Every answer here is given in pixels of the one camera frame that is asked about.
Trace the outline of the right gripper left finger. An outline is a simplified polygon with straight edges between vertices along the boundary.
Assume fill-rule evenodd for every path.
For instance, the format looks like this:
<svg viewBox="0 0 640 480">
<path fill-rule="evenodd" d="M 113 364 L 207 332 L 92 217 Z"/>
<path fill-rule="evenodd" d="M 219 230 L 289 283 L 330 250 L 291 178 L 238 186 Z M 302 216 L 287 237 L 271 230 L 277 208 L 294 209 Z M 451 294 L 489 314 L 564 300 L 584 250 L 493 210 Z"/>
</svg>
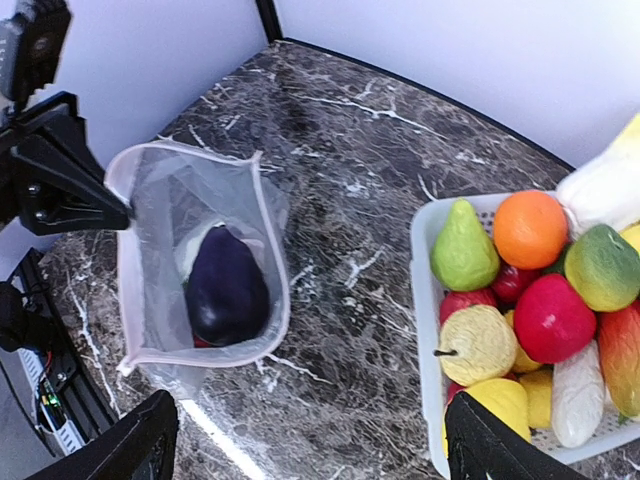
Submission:
<svg viewBox="0 0 640 480">
<path fill-rule="evenodd" d="M 173 396 L 158 390 L 104 434 L 33 474 L 33 479 L 171 479 L 179 421 Z"/>
</svg>

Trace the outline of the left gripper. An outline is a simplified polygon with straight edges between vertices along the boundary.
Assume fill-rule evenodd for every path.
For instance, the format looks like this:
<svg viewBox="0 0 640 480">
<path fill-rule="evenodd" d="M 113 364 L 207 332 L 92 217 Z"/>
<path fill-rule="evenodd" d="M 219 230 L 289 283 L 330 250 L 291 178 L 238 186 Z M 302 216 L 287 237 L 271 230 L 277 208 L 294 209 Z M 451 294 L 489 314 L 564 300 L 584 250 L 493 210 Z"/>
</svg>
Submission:
<svg viewBox="0 0 640 480">
<path fill-rule="evenodd" d="M 77 96 L 61 92 L 1 125 L 1 225 L 38 236 L 125 230 L 130 209 L 105 185 Z"/>
</svg>

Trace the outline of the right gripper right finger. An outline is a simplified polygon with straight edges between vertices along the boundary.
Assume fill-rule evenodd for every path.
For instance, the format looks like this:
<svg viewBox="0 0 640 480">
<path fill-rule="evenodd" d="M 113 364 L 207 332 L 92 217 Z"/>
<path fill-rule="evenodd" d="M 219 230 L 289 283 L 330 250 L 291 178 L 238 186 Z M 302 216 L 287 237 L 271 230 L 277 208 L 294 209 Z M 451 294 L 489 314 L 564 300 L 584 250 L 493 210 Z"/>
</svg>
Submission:
<svg viewBox="0 0 640 480">
<path fill-rule="evenodd" d="M 582 479 L 584 476 L 525 441 L 467 393 L 445 413 L 452 479 Z"/>
</svg>

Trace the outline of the yellow lemon toy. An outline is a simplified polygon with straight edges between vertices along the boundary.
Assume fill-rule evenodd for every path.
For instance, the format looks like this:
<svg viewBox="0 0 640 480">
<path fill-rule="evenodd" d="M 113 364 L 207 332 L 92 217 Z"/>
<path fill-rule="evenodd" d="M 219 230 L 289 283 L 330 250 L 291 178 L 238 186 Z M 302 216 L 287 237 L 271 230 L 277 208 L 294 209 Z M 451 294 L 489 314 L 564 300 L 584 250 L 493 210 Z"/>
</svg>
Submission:
<svg viewBox="0 0 640 480">
<path fill-rule="evenodd" d="M 531 442 L 528 396 L 518 382 L 508 378 L 493 378 L 469 387 L 453 382 L 448 389 L 448 403 L 460 391 L 471 395 L 524 440 Z"/>
</svg>

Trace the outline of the white cauliflower toy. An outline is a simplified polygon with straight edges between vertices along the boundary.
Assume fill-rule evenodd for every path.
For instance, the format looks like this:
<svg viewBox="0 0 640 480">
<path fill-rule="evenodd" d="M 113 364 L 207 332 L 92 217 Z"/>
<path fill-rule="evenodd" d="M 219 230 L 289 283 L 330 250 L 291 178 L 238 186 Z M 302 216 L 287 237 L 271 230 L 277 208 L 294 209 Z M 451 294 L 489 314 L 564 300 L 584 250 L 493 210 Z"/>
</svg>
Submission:
<svg viewBox="0 0 640 480">
<path fill-rule="evenodd" d="M 201 223 L 191 230 L 175 247 L 174 259 L 181 281 L 189 278 L 193 264 L 200 250 L 201 244 L 207 233 L 214 228 L 224 226 L 222 221 L 209 221 Z"/>
</svg>

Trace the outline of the clear dotted zip top bag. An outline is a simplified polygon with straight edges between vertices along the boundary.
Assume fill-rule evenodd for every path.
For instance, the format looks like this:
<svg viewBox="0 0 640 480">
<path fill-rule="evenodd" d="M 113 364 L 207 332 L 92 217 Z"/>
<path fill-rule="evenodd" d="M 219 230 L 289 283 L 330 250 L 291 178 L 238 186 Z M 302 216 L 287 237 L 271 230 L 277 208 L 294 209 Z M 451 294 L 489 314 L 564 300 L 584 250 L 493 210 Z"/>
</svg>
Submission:
<svg viewBox="0 0 640 480">
<path fill-rule="evenodd" d="M 283 341 L 288 204 L 260 160 L 154 141 L 111 161 L 105 186 L 132 213 L 117 234 L 121 374 L 141 370 L 189 397 L 206 370 L 251 364 Z"/>
</svg>

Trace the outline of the dark purple eggplant toy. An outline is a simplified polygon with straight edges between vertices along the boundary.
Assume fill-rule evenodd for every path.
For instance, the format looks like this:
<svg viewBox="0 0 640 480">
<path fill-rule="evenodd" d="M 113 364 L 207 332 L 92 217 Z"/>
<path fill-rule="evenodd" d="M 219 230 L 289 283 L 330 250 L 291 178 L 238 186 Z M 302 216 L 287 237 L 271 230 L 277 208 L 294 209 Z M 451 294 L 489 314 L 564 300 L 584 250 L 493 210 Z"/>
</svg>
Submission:
<svg viewBox="0 0 640 480">
<path fill-rule="evenodd" d="M 269 291 L 249 247 L 224 226 L 204 238 L 185 300 L 192 332 L 213 347 L 250 340 L 269 320 Z"/>
</svg>

